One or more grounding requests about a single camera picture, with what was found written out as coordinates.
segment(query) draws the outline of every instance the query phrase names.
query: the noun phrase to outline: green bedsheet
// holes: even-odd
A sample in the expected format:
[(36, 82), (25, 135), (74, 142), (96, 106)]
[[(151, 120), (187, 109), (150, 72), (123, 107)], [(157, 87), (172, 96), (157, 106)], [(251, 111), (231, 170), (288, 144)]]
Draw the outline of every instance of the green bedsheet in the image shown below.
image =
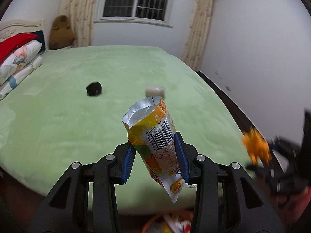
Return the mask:
[[(248, 161), (242, 134), (218, 96), (165, 51), (92, 46), (48, 51), (42, 58), (42, 66), (0, 102), (0, 165), (30, 189), (46, 195), (72, 162), (96, 162), (126, 143), (121, 119), (147, 86), (166, 88), (176, 130), (199, 153), (225, 165)], [(93, 81), (102, 84), (100, 96), (87, 96)], [(127, 184), (115, 189), (119, 212), (127, 214), (185, 208), (196, 192), (184, 188), (173, 204), (139, 154)]]

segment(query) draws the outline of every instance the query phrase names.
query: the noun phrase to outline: floral pillow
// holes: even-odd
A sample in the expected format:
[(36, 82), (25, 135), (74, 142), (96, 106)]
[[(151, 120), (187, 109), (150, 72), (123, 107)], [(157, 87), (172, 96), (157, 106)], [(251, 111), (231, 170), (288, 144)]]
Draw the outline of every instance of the floral pillow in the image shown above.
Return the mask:
[(2, 63), (0, 63), (0, 85), (5, 83), (7, 78), (26, 66), (40, 51), (42, 44), (32, 40), (12, 52)]

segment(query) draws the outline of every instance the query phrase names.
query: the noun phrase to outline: black object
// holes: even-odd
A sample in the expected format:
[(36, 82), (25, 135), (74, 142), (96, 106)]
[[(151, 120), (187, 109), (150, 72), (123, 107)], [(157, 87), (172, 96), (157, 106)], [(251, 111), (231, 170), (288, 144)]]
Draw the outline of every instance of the black object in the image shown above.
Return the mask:
[(272, 195), (287, 195), (288, 202), (290, 195), (300, 194), (311, 185), (311, 114), (305, 112), (304, 139), (301, 147), (292, 141), (276, 137), (269, 143), (269, 148), (276, 150), (288, 160), (289, 166), (285, 172), (269, 166), (262, 168), (248, 165), (247, 169), (264, 178)]
[(86, 87), (87, 94), (89, 96), (96, 96), (101, 94), (101, 84), (99, 82), (92, 82)]
[[(264, 193), (238, 163), (230, 166), (215, 164), (195, 147), (185, 144), (179, 132), (174, 141), (178, 161), (181, 154), (188, 162), (188, 183), (197, 183), (192, 233), (207, 232), (268, 232), (283, 233), (279, 217)], [(86, 230), (89, 182), (93, 188), (94, 233), (121, 232), (114, 184), (123, 184), (124, 161), (130, 142), (117, 146), (114, 156), (107, 155), (97, 163), (82, 166), (73, 163), (61, 176), (42, 202), (29, 225), (28, 233), (81, 233)], [(183, 168), (182, 175), (187, 175)], [(223, 185), (224, 220), (218, 223), (218, 187)]]

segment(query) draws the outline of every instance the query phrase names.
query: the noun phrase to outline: curtain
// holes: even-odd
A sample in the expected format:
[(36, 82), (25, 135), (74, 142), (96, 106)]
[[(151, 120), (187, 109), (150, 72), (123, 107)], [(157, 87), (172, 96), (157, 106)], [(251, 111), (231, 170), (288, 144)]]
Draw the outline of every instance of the curtain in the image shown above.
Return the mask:
[(197, 8), (190, 25), (190, 33), (182, 54), (182, 61), (194, 71), (200, 69), (201, 57), (204, 52), (210, 27), (213, 1), (214, 0), (196, 1)]
[(91, 46), (93, 18), (96, 0), (62, 0), (59, 14), (70, 19), (70, 27), (76, 35), (75, 47)]

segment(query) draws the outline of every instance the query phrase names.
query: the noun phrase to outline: orange juice pouch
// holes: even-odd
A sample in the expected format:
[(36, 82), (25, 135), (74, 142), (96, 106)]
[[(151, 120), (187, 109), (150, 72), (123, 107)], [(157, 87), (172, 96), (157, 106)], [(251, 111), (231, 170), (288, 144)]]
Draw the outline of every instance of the orange juice pouch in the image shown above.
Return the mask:
[(128, 139), (138, 151), (151, 177), (176, 202), (185, 182), (174, 147), (173, 120), (160, 96), (135, 103), (122, 118)]

